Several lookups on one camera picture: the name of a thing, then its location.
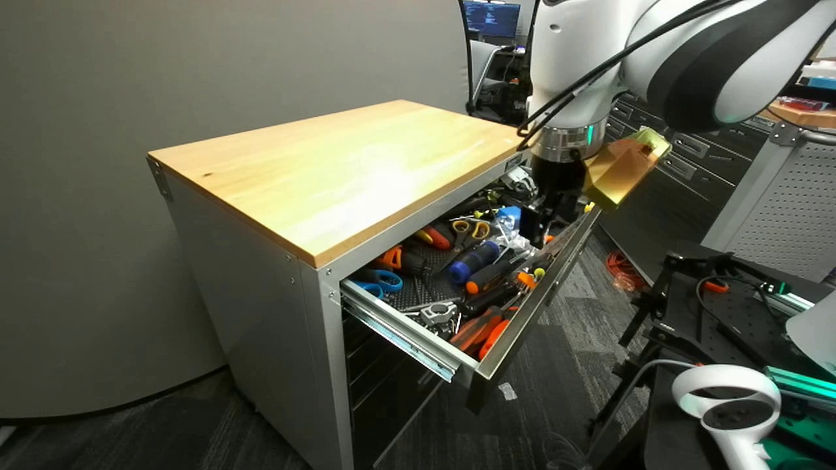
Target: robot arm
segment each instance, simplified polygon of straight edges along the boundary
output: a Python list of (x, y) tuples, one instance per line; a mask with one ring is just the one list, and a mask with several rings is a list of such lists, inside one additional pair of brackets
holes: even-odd
[(591, 158), (616, 92), (630, 90), (680, 132), (738, 122), (789, 85), (836, 18), (836, 0), (541, 0), (529, 44), (529, 111), (684, 11), (708, 9), (599, 75), (537, 122), (544, 163)]

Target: gray wall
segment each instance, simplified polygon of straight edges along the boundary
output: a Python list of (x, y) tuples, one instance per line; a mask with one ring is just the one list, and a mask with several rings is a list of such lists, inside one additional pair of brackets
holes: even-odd
[(465, 85), (454, 0), (3, 4), (0, 417), (222, 367), (149, 150)]

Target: cable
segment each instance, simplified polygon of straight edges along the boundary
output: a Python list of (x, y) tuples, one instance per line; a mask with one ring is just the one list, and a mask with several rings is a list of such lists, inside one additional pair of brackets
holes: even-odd
[(767, 360), (763, 359), (763, 352), (755, 350), (755, 347), (745, 339), (745, 335), (742, 335), (732, 322), (727, 322), (723, 316), (718, 316), (715, 312), (710, 312), (710, 308), (704, 306), (703, 284), (704, 284), (708, 280), (712, 280), (712, 276), (703, 276), (703, 280), (695, 284), (695, 301), (698, 301), (699, 314), (708, 314), (708, 316), (715, 322), (715, 333), (721, 333), (738, 352), (745, 352), (745, 359), (746, 359), (749, 363), (765, 367)]
[[(631, 377), (631, 381), (626, 385), (621, 400), (624, 400), (624, 397), (634, 389), (634, 385), (638, 385), (651, 368), (656, 368), (656, 367), (689, 368), (691, 363), (686, 363), (686, 360), (669, 360), (669, 359), (657, 359), (657, 360), (646, 363), (646, 367)], [(600, 432), (595, 434), (595, 440), (591, 441), (591, 446), (587, 446), (587, 451), (584, 451), (587, 458), (595, 455), (595, 450), (599, 450), (605, 429), (612, 425), (613, 416), (616, 416), (616, 414), (612, 414), (612, 416), (600, 423)]]
[(145, 407), (145, 406), (153, 406), (170, 395), (178, 395), (189, 387), (196, 387), (212, 377), (219, 377), (229, 372), (229, 367), (213, 367), (212, 372), (196, 377), (196, 380), (189, 380), (182, 385), (174, 385), (174, 387), (166, 387), (166, 389), (160, 389), (160, 391), (152, 391), (145, 397), (138, 397), (138, 400), (128, 400), (128, 402), (119, 402), (119, 406), (106, 406), (106, 407), (96, 407), (96, 410), (84, 410), (84, 414), (66, 414), (66, 416), (36, 416), (36, 417), (0, 417), (0, 425), (42, 425), (42, 423), (59, 423), (59, 421), (77, 421), (77, 417), (96, 417), (96, 416), (106, 416), (106, 414), (122, 414), (122, 410), (131, 410), (131, 407)]
[(507, 74), (511, 71), (511, 66), (516, 62), (516, 52), (511, 51), (511, 57), (505, 62), (501, 68), (501, 85), (507, 85)]
[(473, 52), (469, 52), (469, 36), (468, 36), (468, 11), (465, 11), (465, 0), (459, 0), (459, 15), (462, 15), (462, 30), (465, 30), (465, 61), (468, 61), (468, 103), (465, 111), (468, 116), (475, 113), (475, 92), (473, 92)]
[(646, 35), (642, 40), (626, 44), (621, 52), (616, 52), (613, 57), (603, 61), (600, 66), (595, 66), (592, 71), (587, 71), (584, 75), (579, 75), (575, 85), (570, 85), (563, 92), (559, 92), (557, 98), (550, 98), (545, 104), (541, 104), (541, 111), (536, 111), (527, 120), (520, 122), (516, 135), (523, 135), (516, 150), (524, 150), (527, 141), (545, 129), (545, 122), (563, 111), (576, 95), (583, 95), (592, 82), (599, 82), (603, 74), (608, 74), (608, 68), (620, 66), (626, 56), (631, 56), (634, 51), (646, 48), (647, 43), (680, 30), (682, 24), (689, 24), (699, 15), (708, 15), (712, 11), (729, 9), (738, 0), (704, 0), (698, 4), (691, 9), (686, 9), (684, 14), (673, 15), (672, 22), (661, 24), (657, 30), (652, 30), (651, 35)]

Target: open drawer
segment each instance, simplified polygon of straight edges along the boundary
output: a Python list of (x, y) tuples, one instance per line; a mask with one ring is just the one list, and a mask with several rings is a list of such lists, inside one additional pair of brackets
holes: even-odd
[(507, 367), (514, 347), (523, 346), (523, 335), (532, 323), (532, 318), (541, 314), (541, 306), (570, 274), (595, 219), (599, 219), (599, 209), (576, 216), (570, 227), (559, 232), (559, 237), (554, 237), (548, 246), (541, 248), (541, 250), (550, 250), (554, 256), (545, 273), (541, 274), (537, 288), (511, 301), (514, 314), (507, 316), (509, 322), (501, 338), (480, 360), (454, 347), (450, 339), (434, 335), (422, 323), (407, 318), (401, 312), (378, 301), (352, 280), (343, 283), (343, 308), (345, 314), (356, 316), (370, 333), (383, 338), (390, 346), (394, 346), (398, 350), (418, 360), (422, 368), (429, 368), (447, 385), (459, 381), (469, 387), (473, 380), (493, 381), (497, 373)]

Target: wooden countertop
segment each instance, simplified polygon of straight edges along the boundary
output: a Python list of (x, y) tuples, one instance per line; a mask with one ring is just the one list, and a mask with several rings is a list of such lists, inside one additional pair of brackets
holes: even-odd
[(516, 143), (507, 125), (383, 103), (157, 150), (149, 160), (250, 216), (318, 269), (501, 163)]
[(799, 111), (782, 100), (776, 100), (767, 111), (792, 125), (836, 133), (836, 111)]

